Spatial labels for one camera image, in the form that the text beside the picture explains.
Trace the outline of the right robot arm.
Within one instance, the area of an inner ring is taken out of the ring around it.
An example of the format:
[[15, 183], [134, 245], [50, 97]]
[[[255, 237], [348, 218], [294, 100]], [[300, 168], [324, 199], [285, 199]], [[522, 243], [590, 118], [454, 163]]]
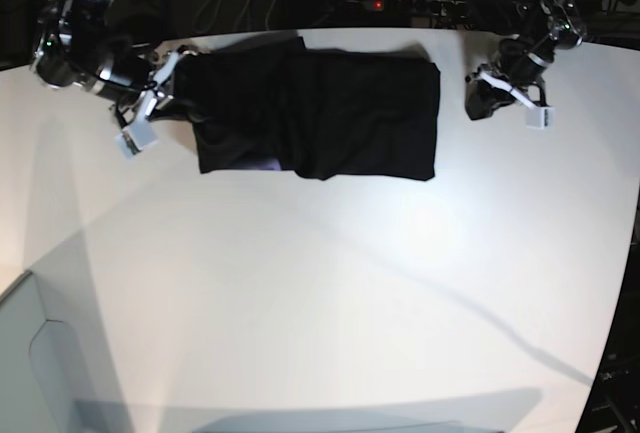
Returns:
[[171, 0], [154, 0], [157, 10], [112, 22], [118, 0], [50, 0], [43, 11], [32, 71], [47, 86], [76, 85], [111, 102], [121, 128], [136, 115], [150, 122], [196, 123], [196, 106], [173, 96], [175, 75], [159, 76], [157, 48], [172, 32]]

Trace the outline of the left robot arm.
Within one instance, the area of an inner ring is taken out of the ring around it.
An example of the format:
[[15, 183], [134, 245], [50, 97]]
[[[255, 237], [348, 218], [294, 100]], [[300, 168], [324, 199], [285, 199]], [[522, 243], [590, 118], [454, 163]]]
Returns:
[[574, 0], [509, 0], [520, 24], [503, 38], [487, 63], [466, 77], [469, 87], [465, 110], [473, 120], [488, 119], [501, 109], [518, 103], [526, 108], [531, 128], [547, 129], [555, 110], [547, 103], [543, 74], [558, 49], [580, 46], [586, 27]]

